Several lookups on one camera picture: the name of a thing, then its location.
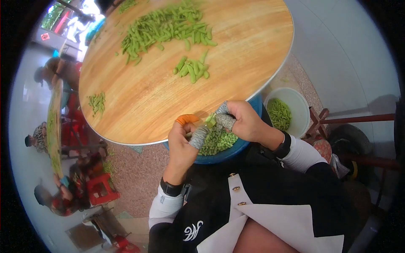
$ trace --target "terrazzo floor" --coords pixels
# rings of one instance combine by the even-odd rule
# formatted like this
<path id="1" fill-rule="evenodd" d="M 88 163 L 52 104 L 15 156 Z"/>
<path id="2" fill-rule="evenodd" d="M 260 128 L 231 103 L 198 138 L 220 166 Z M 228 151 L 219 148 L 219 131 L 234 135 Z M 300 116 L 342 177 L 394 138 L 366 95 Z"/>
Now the terrazzo floor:
<path id="1" fill-rule="evenodd" d="M 290 55 L 284 67 L 263 91 L 265 97 L 271 90 L 290 87 L 299 91 L 309 106 L 320 113 L 322 104 L 305 71 Z M 163 144 L 149 146 L 124 146 L 108 142 L 107 158 L 114 169 L 113 182 L 121 197 L 114 201 L 113 213 L 134 242 L 147 242 L 147 217 L 163 170 L 168 163 L 168 150 Z"/>

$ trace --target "plastic bucket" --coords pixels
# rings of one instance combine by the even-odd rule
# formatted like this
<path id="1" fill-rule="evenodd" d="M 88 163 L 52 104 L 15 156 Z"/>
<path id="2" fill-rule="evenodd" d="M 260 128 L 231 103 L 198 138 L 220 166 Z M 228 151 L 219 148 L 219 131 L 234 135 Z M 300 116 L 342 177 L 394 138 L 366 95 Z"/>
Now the plastic bucket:
<path id="1" fill-rule="evenodd" d="M 260 94 L 254 96 L 251 98 L 249 101 L 249 104 L 252 105 L 253 109 L 255 112 L 262 117 L 262 100 L 260 98 Z M 196 160 L 194 161 L 195 164 L 217 164 L 220 162 L 223 162 L 225 160 L 228 160 L 234 156 L 236 156 L 238 153 L 240 153 L 242 150 L 244 150 L 250 142 L 242 140 L 241 138 L 238 138 L 238 140 L 233 144 L 232 147 L 221 151 L 215 155 L 198 155 Z M 163 145 L 169 149 L 168 142 L 164 142 Z"/>
<path id="2" fill-rule="evenodd" d="M 296 138 L 301 138 L 307 132 L 309 127 L 310 115 L 307 101 L 294 89 L 278 88 L 270 92 L 264 100 L 264 106 L 266 109 L 267 103 L 272 98 L 278 98 L 288 105 L 292 119 L 290 127 L 286 132 Z"/>

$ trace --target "cap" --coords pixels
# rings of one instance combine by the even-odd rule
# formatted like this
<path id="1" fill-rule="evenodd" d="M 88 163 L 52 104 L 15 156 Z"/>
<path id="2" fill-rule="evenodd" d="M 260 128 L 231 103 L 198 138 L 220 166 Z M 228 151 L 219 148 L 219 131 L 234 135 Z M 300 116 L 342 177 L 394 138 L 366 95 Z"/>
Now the cap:
<path id="1" fill-rule="evenodd" d="M 44 84 L 43 77 L 42 77 L 42 69 L 43 69 L 43 67 L 37 68 L 35 71 L 35 74 L 34 74 L 34 81 L 36 81 L 37 83 L 40 83 L 41 86 Z"/>
<path id="2" fill-rule="evenodd" d="M 42 185 L 37 185 L 34 189 L 34 196 L 36 200 L 38 201 L 38 204 L 42 206 L 49 206 L 49 201 L 46 200 L 43 196 L 43 192 L 45 192 L 46 189 Z"/>
<path id="3" fill-rule="evenodd" d="M 27 146 L 27 147 L 30 147 L 30 146 L 31 146 L 31 143 L 30 143 L 30 135 L 27 135 L 27 137 L 25 138 L 25 143 L 26 143 L 26 146 Z"/>

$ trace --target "wristwatch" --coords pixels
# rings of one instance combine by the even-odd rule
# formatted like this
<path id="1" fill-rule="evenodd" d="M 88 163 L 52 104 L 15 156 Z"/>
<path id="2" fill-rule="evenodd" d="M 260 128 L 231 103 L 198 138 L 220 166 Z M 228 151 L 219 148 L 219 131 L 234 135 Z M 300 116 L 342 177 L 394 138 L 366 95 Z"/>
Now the wristwatch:
<path id="1" fill-rule="evenodd" d="M 183 184 L 181 185 L 172 185 L 168 182 L 165 182 L 162 179 L 160 180 L 160 186 L 163 189 L 163 192 L 171 197 L 177 197 L 181 193 L 181 189 L 183 188 Z"/>
<path id="2" fill-rule="evenodd" d="M 291 146 L 291 136 L 284 131 L 282 132 L 284 134 L 284 141 L 276 148 L 276 150 L 273 151 L 275 156 L 279 159 L 283 159 L 288 155 Z"/>

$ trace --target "red sticker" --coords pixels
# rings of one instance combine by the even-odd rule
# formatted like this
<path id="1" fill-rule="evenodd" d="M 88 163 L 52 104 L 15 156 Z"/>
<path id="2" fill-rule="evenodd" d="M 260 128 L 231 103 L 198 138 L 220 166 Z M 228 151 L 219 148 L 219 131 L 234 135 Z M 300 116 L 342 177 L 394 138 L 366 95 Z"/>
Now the red sticker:
<path id="1" fill-rule="evenodd" d="M 41 39 L 42 39 L 42 40 L 47 40 L 47 39 L 49 39 L 49 34 L 48 34 L 48 33 L 41 34 Z"/>

